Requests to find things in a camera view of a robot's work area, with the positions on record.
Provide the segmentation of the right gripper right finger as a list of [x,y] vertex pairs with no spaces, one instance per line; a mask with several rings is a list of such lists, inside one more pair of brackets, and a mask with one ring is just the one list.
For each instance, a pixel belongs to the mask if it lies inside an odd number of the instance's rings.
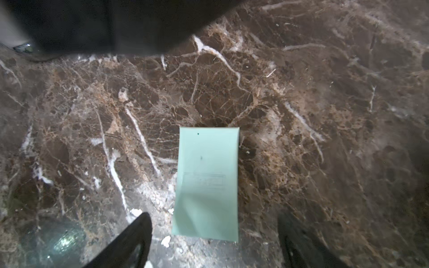
[[278,238],[284,268],[347,268],[290,212],[278,214]]

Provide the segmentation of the mint green box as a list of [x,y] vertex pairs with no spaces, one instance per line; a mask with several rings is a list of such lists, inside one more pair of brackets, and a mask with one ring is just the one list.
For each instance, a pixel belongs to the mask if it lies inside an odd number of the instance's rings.
[[172,234],[238,242],[239,128],[181,127]]

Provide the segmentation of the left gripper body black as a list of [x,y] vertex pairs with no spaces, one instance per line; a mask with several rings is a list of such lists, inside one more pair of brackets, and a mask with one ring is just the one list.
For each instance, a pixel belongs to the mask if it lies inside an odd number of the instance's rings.
[[164,54],[239,1],[7,1],[6,46],[30,60]]

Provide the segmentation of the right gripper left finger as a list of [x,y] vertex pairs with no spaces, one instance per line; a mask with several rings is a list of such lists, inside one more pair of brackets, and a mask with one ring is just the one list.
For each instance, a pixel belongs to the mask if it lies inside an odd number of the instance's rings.
[[152,239],[150,214],[140,214],[86,268],[143,268],[148,261]]

